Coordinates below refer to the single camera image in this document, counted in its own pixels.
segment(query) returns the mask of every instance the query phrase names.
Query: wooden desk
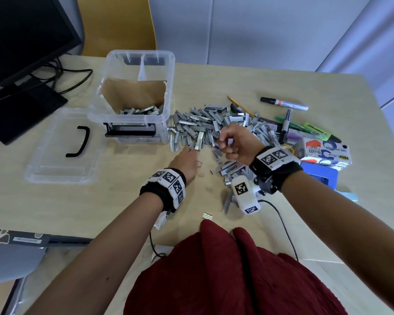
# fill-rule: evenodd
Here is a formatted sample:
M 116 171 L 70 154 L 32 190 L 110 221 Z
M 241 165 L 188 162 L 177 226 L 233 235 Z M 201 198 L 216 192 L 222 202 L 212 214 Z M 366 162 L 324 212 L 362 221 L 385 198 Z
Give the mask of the wooden desk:
M 88 106 L 103 62 L 104 58 L 63 57 L 67 68 L 95 70 L 91 82 L 66 95 L 68 107 Z M 65 73 L 58 89 L 83 77 Z M 360 205 L 394 228 L 394 137 L 362 76 L 176 64 L 173 92 L 180 111 L 226 103 L 226 95 L 269 118 L 283 116 L 286 108 L 260 103 L 261 96 L 308 105 L 306 112 L 295 110 L 292 121 L 310 121 L 350 146 L 353 164 L 341 171 L 338 189 L 355 192 Z M 93 238 L 137 197 L 143 181 L 176 154 L 169 152 L 168 145 L 119 145 L 108 139 L 97 182 L 31 184 L 23 174 L 48 122 L 42 121 L 10 146 L 0 143 L 0 228 Z M 195 233 L 206 212 L 227 230 L 246 228 L 261 247 L 293 254 L 276 212 L 268 205 L 252 216 L 243 217 L 233 205 L 227 215 L 222 213 L 227 187 L 221 176 L 210 174 L 217 165 L 210 148 L 200 152 L 200 160 L 205 176 L 197 176 L 187 188 L 183 205 L 163 229 L 152 232 L 155 243 L 175 245 Z M 282 213 L 300 258 L 339 261 L 280 193 L 268 198 Z

